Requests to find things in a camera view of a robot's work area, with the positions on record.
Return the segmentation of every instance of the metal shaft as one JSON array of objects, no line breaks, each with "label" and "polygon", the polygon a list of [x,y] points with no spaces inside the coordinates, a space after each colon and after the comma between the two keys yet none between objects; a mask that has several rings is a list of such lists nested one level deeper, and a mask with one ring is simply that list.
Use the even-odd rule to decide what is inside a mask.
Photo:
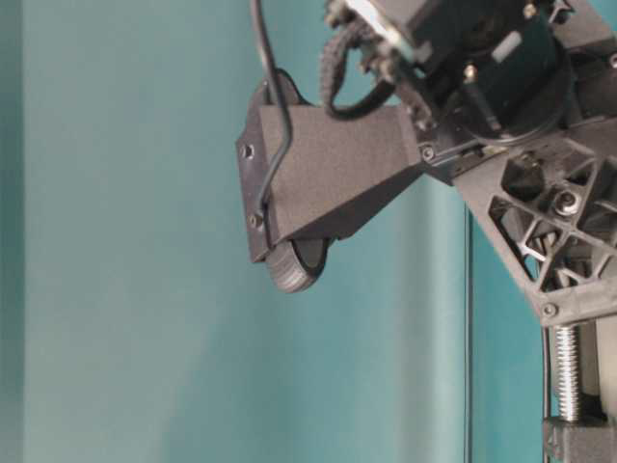
[{"label": "metal shaft", "polygon": [[559,416],[566,422],[577,422],[581,414],[580,344],[577,326],[555,328],[555,351],[559,380]]}]

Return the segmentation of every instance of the robotic arm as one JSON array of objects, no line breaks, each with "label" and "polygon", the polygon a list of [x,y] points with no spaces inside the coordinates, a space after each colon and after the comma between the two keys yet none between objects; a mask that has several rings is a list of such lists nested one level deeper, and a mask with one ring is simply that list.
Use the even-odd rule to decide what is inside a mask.
[{"label": "robotic arm", "polygon": [[[421,175],[455,186],[550,331],[560,416],[545,450],[617,462],[610,28],[586,0],[331,0],[316,107],[276,69],[258,4],[268,79],[237,142],[252,261],[306,289],[336,240]],[[353,48],[376,84],[340,107]]]}]

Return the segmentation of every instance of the black cable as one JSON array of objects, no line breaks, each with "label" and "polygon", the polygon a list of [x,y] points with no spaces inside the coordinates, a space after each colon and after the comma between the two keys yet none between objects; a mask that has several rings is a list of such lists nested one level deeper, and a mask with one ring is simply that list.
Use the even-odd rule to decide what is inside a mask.
[{"label": "black cable", "polygon": [[[550,418],[550,333],[542,328],[542,418]],[[550,456],[542,445],[542,461],[550,463]]]},{"label": "black cable", "polygon": [[334,119],[352,121],[379,109],[394,94],[394,86],[384,80],[360,102],[348,107],[337,107],[335,99],[345,81],[349,50],[358,48],[363,41],[372,39],[372,30],[361,19],[355,19],[333,36],[321,55],[320,95],[324,109]]},{"label": "black cable", "polygon": [[473,215],[465,207],[465,423],[464,463],[473,461]]},{"label": "black cable", "polygon": [[281,166],[281,163],[287,155],[287,152],[293,142],[293,125],[291,123],[291,117],[289,116],[287,101],[282,92],[281,80],[277,72],[277,65],[275,63],[274,53],[272,52],[272,46],[270,46],[270,40],[268,39],[268,32],[263,19],[263,10],[261,8],[261,0],[251,0],[251,14],[253,28],[255,29],[257,52],[259,53],[263,69],[266,74],[270,97],[274,100],[277,108],[279,108],[279,116],[282,124],[281,144],[277,149],[277,153],[272,159],[270,166],[268,167],[268,172],[264,177],[256,198],[256,212],[263,219],[266,219],[265,208],[268,204],[270,186],[272,185],[272,180],[277,174],[277,171],[279,170],[279,167]]}]

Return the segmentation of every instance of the teal wall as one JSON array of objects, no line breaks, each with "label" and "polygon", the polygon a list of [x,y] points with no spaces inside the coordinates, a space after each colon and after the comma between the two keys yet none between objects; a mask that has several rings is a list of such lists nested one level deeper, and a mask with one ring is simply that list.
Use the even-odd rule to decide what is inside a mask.
[{"label": "teal wall", "polygon": [[[315,100],[323,1],[264,3]],[[0,461],[462,457],[453,190],[421,181],[279,295],[233,152],[248,2],[3,0],[0,21]]]},{"label": "teal wall", "polygon": [[[617,30],[615,1],[592,3]],[[540,461],[541,331],[523,295],[477,227],[473,249],[474,462]]]}]

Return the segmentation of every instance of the wheel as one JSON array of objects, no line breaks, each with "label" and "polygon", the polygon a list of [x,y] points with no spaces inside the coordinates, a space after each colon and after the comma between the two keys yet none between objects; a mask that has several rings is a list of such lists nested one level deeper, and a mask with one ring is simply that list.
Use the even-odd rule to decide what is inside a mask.
[{"label": "wheel", "polygon": [[270,276],[277,288],[293,293],[311,287],[324,270],[328,244],[327,239],[279,243],[266,258]]}]

